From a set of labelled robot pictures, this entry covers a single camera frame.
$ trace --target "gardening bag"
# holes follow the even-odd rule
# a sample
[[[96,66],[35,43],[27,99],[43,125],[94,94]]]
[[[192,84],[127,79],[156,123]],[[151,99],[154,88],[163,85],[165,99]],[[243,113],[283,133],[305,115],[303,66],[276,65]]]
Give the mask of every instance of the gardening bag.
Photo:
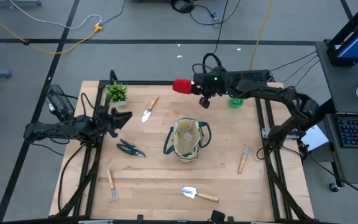
[[[205,145],[202,145],[204,132],[201,128],[204,126],[208,129],[209,139]],[[167,148],[172,133],[173,145]],[[211,142],[211,138],[211,128],[207,122],[182,118],[176,121],[174,127],[171,127],[167,140],[165,140],[163,153],[167,155],[174,152],[183,162],[195,161],[198,151],[206,147]]]

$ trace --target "concrete floor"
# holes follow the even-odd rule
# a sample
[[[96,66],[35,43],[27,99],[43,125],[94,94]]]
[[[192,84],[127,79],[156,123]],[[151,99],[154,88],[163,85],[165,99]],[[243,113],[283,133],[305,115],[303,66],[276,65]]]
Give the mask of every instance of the concrete floor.
[[[346,0],[351,12],[358,10],[358,0]],[[48,0],[43,6],[24,6],[28,13],[40,19],[66,23],[75,0]],[[224,1],[200,1],[219,17]],[[227,13],[236,5],[230,0]],[[89,14],[101,14],[105,19],[115,15],[122,0],[80,0],[73,25],[77,26]],[[217,55],[228,70],[247,70],[254,50],[252,40],[262,24],[269,0],[243,0],[237,12],[223,26],[222,40],[251,40],[250,44],[222,44]],[[195,17],[210,22],[203,11]],[[52,39],[52,44],[37,44],[55,51],[63,33],[62,27],[35,22],[16,9],[0,7],[0,20],[19,35],[28,39]],[[78,30],[68,33],[70,39],[82,39],[93,31],[93,18]],[[314,47],[308,42],[332,38],[347,22],[340,0],[279,0],[274,2],[266,24],[263,40],[271,40],[258,48],[254,69],[275,68],[300,58]],[[192,44],[189,40],[215,40],[218,30],[201,26],[189,15],[179,14],[166,1],[127,0],[122,16],[104,26],[94,39],[123,40],[125,44],[82,44],[64,54],[58,61],[52,83],[59,84],[66,94],[77,95],[83,80],[108,79],[114,69],[120,80],[173,80],[191,78],[191,65],[200,63],[202,56],[213,51],[213,43]],[[0,28],[0,39],[11,39]],[[159,44],[152,40],[178,40]],[[294,41],[282,45],[281,41]],[[64,49],[72,44],[65,44]],[[30,122],[38,98],[50,71],[53,55],[47,55],[22,44],[0,41],[0,68],[12,70],[12,78],[0,78],[0,202],[20,151],[24,126]],[[276,81],[286,79],[302,64],[289,65],[274,72]],[[308,66],[286,82],[294,85]],[[318,103],[330,98],[319,64],[298,85],[298,91],[309,94]],[[57,122],[44,106],[40,121]],[[64,147],[43,142],[57,151]],[[4,221],[45,218],[48,215],[57,183],[62,158],[39,147],[30,147]],[[332,193],[328,184],[333,178],[311,161],[305,162],[305,175],[316,218],[326,222],[358,223],[358,193],[350,187]]]

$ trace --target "small succulent plant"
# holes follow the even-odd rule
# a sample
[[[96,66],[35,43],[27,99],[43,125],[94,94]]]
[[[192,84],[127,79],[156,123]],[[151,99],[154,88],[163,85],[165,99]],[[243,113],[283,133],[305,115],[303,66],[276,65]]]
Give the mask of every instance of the small succulent plant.
[[[126,101],[127,99],[127,87],[114,82],[113,85],[109,85],[106,90],[106,98],[110,102]]]

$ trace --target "black desk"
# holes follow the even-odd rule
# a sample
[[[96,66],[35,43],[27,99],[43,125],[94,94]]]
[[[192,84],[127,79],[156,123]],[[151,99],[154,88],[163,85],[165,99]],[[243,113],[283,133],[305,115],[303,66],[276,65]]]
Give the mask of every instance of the black desk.
[[[333,170],[340,178],[358,184],[358,149],[341,147],[333,120],[335,113],[358,113],[358,63],[353,67],[334,67],[329,61],[326,43],[316,43],[316,49],[331,93],[331,99],[321,106],[318,116],[325,117],[324,125],[333,152]],[[339,187],[342,185],[338,180],[336,182]]]
[[[334,67],[329,61],[326,43],[317,42],[316,49],[336,111],[358,113],[358,63],[353,67]]]

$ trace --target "caster wheel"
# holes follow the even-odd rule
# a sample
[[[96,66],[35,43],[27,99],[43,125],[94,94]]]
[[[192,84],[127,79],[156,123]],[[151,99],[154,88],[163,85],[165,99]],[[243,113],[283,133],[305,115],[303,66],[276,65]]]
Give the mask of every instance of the caster wheel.
[[[336,185],[335,182],[329,184],[329,189],[330,189],[332,192],[338,192],[338,191],[339,191],[339,187]]]

